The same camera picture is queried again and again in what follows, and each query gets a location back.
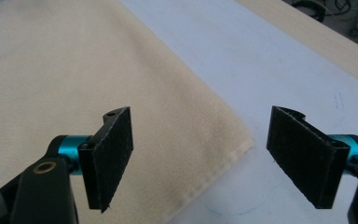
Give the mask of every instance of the white surface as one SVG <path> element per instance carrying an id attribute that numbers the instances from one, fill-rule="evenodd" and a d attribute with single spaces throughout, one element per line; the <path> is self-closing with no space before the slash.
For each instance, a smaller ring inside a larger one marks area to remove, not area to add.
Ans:
<path id="1" fill-rule="evenodd" d="M 358 80 L 233 0 L 122 0 L 252 130 L 255 147 L 172 223 L 347 223 L 357 180 L 316 210 L 267 152 L 272 105 L 358 134 Z"/>

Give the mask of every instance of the white table surface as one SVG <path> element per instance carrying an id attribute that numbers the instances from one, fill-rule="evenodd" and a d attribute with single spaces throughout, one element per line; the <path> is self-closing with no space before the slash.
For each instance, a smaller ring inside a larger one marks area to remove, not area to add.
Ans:
<path id="1" fill-rule="evenodd" d="M 358 134 L 358 79 L 233 0 L 121 0 L 251 129 L 255 146 L 172 223 L 348 223 L 357 180 L 316 210 L 266 150 L 270 109 Z"/>

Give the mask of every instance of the folded fabric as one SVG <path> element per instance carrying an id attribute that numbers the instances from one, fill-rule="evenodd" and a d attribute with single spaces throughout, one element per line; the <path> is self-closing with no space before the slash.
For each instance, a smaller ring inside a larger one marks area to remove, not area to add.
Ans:
<path id="1" fill-rule="evenodd" d="M 167 222 L 253 143 L 118 1 L 0 1 L 0 187 L 53 137 L 94 134 L 126 105 L 134 151 L 110 209 L 89 210 L 82 177 L 71 177 L 80 223 Z"/>

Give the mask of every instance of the textured rubber pad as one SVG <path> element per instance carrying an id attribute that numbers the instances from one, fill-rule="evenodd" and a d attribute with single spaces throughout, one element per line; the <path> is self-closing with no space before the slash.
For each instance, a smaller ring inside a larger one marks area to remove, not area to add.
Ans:
<path id="1" fill-rule="evenodd" d="M 101 212 L 109 207 L 133 150 L 129 107 L 105 114 L 103 122 L 78 150 L 89 208 Z"/>
<path id="2" fill-rule="evenodd" d="M 350 147 L 335 141 L 291 109 L 273 106 L 267 149 L 316 208 L 331 208 Z"/>

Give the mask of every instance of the screw hole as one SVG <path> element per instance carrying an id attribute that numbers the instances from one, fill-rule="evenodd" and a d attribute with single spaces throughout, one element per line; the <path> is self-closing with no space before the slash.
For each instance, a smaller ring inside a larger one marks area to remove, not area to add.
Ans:
<path id="1" fill-rule="evenodd" d="M 55 163 L 54 161 L 46 161 L 40 163 L 34 168 L 34 173 L 36 173 L 37 175 L 48 173 L 52 171 L 56 167 L 56 165 L 57 163 Z"/>

